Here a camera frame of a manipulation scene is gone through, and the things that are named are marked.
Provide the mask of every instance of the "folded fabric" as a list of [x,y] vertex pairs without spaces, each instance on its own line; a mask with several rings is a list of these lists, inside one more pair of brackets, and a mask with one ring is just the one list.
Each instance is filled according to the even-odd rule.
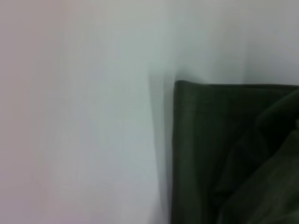
[[299,223],[298,89],[175,83],[172,224]]

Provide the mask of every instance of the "dark green fabric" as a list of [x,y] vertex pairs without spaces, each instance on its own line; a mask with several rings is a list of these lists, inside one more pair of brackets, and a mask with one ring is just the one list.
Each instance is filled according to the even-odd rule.
[[172,224],[299,223],[299,90],[174,91]]

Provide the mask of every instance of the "green cloth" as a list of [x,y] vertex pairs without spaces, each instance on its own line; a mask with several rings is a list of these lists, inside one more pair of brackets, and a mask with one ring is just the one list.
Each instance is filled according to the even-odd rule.
[[297,89],[176,82],[172,224],[299,223]]

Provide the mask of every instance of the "white wall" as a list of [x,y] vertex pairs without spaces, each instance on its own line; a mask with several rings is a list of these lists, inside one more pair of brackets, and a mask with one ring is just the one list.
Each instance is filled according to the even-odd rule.
[[0,222],[167,223],[174,79],[299,84],[297,11],[294,0],[1,3]]

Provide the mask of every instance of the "white surface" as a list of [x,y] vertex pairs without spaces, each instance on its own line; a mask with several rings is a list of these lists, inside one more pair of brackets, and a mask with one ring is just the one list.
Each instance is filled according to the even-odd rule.
[[1,2],[0,222],[167,223],[174,79],[299,84],[298,15],[295,0]]

